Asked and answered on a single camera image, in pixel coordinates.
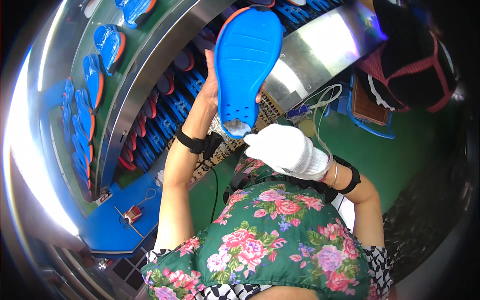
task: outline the black wrist strap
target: black wrist strap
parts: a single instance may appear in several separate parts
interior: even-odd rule
[[[341,164],[342,166],[345,166],[345,167],[349,168],[350,170],[352,170],[352,180],[350,181],[348,186],[346,188],[344,188],[343,190],[336,190],[340,194],[347,194],[347,193],[351,192],[353,189],[355,189],[357,184],[359,184],[361,182],[360,181],[360,173],[359,173],[359,171],[357,170],[356,167],[352,166],[346,160],[344,160],[344,159],[342,159],[342,158],[340,158],[336,155],[333,156],[333,159],[338,164]]]
[[[180,143],[190,148],[190,152],[195,154],[200,154],[203,152],[203,158],[205,160],[208,160],[212,157],[215,150],[223,141],[222,136],[216,132],[212,132],[211,134],[207,135],[204,140],[197,138],[191,139],[183,133],[181,127],[178,128],[175,134]]]

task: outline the white glove pile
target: white glove pile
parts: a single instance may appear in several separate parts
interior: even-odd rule
[[[320,180],[327,171],[328,155],[298,128],[271,124],[243,140],[250,145],[247,156],[262,160],[280,174]]]

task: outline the black cable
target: black cable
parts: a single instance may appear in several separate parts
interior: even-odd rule
[[[195,170],[197,170],[201,165],[204,165],[205,167],[211,169],[214,173],[215,173],[215,182],[216,182],[216,189],[215,189],[215,202],[213,204],[213,210],[212,210],[212,216],[210,217],[210,223],[213,222],[213,216],[215,214],[215,208],[216,208],[216,203],[218,201],[218,176],[216,175],[216,171],[213,169],[213,167],[210,167],[210,166],[207,166],[205,164],[205,160],[203,160],[196,168]]]
[[[213,168],[211,168],[211,169],[212,169],[212,171],[215,173],[215,181],[216,181],[216,188],[215,188],[215,190],[216,190],[216,192],[215,192],[215,202],[213,203],[212,216],[210,217],[210,223],[213,222],[213,215],[214,215],[214,213],[215,213],[216,202],[217,202],[217,200],[218,200],[218,177],[217,177],[217,175],[216,175],[215,170],[214,170]]]
[[[336,210],[337,212],[340,211],[340,207],[342,206],[343,199],[345,199],[345,196],[343,196],[342,201],[340,201],[340,205],[338,206],[338,209]]]

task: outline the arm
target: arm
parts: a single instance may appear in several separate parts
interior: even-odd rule
[[[270,124],[258,134],[249,134],[243,140],[250,145],[245,154],[261,159],[281,174],[299,174],[312,178],[325,169],[328,156],[315,148],[303,132],[292,126]],[[342,190],[351,181],[352,171],[340,164],[332,164],[324,182],[329,186],[335,181],[335,165],[338,167],[334,188]],[[383,246],[383,220],[380,197],[373,184],[360,174],[361,183],[345,196],[355,205],[354,233],[364,245]]]
[[[350,183],[352,171],[340,164],[337,164],[337,167],[337,179],[333,188],[342,190]],[[324,182],[331,186],[334,180],[335,164],[328,170]],[[357,184],[351,192],[344,195],[355,206],[353,233],[363,245],[384,247],[384,226],[380,196],[368,178],[360,174],[360,180],[361,183]]]
[[[213,52],[205,52],[208,77],[198,94],[182,127],[190,138],[204,139],[217,112],[217,83],[213,65]],[[158,220],[158,233],[154,251],[175,249],[194,235],[188,188],[198,154],[177,139],[168,152],[163,179],[162,202]]]

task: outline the green floral apron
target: green floral apron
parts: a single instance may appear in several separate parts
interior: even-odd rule
[[[236,172],[276,175],[243,158]],[[313,189],[270,181],[230,196],[217,220],[142,268],[153,299],[193,299],[217,284],[312,289],[318,299],[364,299],[371,277],[361,245]]]

